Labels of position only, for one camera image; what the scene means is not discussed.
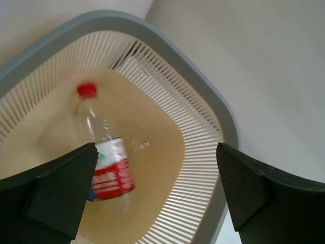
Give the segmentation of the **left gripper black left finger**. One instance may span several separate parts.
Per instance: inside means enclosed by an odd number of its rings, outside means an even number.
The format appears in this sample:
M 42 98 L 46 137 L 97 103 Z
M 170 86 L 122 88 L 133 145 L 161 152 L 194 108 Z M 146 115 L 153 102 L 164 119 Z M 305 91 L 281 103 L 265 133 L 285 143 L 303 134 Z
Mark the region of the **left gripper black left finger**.
M 1 243 L 70 243 L 98 158 L 94 143 L 1 180 Z

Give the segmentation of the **red label red cap bottle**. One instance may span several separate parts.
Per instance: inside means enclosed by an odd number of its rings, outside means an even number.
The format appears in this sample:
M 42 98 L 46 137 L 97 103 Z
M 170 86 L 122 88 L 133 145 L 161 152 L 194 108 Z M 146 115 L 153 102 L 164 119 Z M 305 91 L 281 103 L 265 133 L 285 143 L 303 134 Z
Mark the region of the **red label red cap bottle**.
M 94 82 L 78 84 L 77 93 L 81 135 L 85 141 L 95 143 L 98 153 L 91 189 L 97 200 L 126 195 L 135 189 L 135 182 L 123 138 L 110 118 L 100 110 L 98 88 Z

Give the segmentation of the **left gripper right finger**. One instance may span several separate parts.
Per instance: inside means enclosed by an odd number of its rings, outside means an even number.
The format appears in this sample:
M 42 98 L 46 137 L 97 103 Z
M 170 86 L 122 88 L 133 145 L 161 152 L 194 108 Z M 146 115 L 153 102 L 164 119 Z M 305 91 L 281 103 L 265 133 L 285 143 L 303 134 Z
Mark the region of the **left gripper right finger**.
M 324 184 L 219 143 L 219 174 L 242 243 L 324 243 Z

